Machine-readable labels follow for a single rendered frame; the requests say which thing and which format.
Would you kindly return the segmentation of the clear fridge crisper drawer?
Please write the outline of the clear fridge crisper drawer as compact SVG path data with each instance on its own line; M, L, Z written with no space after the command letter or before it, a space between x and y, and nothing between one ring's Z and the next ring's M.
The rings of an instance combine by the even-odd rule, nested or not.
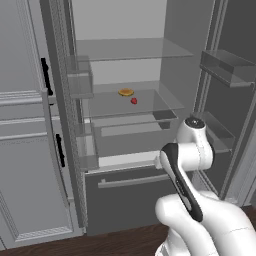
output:
M95 118L96 148L100 157L159 150L174 139L178 125L171 110Z

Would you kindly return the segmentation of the clear glass fridge shelf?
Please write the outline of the clear glass fridge shelf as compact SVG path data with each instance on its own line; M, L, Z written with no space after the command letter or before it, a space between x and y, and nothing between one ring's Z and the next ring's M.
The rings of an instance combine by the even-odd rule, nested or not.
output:
M132 104L132 98L138 103ZM182 109L183 105L170 92L162 96L155 89L138 90L132 96L121 96L117 92L102 92L89 100L92 117L110 117L115 115L135 115L157 111Z
M90 61L190 57L192 53L165 38L78 40L77 55Z

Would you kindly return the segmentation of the clear fridge door bin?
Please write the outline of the clear fridge door bin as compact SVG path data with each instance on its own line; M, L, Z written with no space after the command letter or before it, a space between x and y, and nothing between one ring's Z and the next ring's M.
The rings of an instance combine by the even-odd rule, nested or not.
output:
M71 97L88 99L93 94L93 73L87 56L71 55L66 59L67 77Z
M230 88L255 84L256 64L226 50L203 51L200 68Z
M92 123L78 124L76 127L76 142L80 167L84 170L99 168L99 156L96 147L94 126Z
M192 116L205 122L208 141L216 153L232 150L235 137L210 112L193 112Z

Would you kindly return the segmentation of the grey fridge door with gasket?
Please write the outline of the grey fridge door with gasket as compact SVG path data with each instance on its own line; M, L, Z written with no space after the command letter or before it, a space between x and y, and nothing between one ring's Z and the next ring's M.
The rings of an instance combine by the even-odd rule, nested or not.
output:
M78 227L84 230L87 217L76 143L75 115L68 85L64 36L61 32L60 4L62 0L39 0L39 3L62 126L77 222Z

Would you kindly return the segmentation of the grey open fridge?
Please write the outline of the grey open fridge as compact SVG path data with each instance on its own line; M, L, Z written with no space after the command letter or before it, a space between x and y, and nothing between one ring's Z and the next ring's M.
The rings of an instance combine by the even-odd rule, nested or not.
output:
M123 88L133 89L134 93L155 89L162 96L172 93L183 105L182 109L171 110L179 120L174 141L181 123L193 117L201 74L201 54L207 43L214 2L62 0L60 19L66 59L71 55L78 56L78 40L165 38L191 52L190 57L90 61L94 95L102 92L118 93ZM75 130L78 124L93 124L95 118L106 118L90 115L89 100L92 98L71 97ZM98 154L98 169L84 170L80 167L87 217L85 231L88 226L85 174L155 167L154 160L160 149L107 157Z

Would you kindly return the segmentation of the grey fridge door with bins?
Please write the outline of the grey fridge door with bins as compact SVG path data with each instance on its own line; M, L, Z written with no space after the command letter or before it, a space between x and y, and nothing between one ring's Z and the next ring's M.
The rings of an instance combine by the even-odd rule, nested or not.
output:
M256 0L215 0L207 50L226 50L256 64ZM235 137L232 150L215 152L212 167L196 172L194 183L222 200L246 204L255 179L256 80L230 88L201 69L193 112L210 112Z

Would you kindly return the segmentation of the round brown yellow food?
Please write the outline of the round brown yellow food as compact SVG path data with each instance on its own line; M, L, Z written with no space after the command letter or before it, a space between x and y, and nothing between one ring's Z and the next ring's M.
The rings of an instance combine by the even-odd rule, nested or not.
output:
M118 91L118 94L121 95L121 96L132 96L134 94L134 90L133 89L129 89L129 88L123 88L123 89L120 89Z

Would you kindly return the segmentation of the grey freezer drawer front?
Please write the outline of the grey freezer drawer front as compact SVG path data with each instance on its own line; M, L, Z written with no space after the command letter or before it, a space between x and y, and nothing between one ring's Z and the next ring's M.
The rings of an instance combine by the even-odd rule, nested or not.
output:
M88 235L99 235L138 228L159 221L155 214L156 201L176 194L171 179L147 184L99 189L105 179L120 181L167 174L154 166L85 174Z

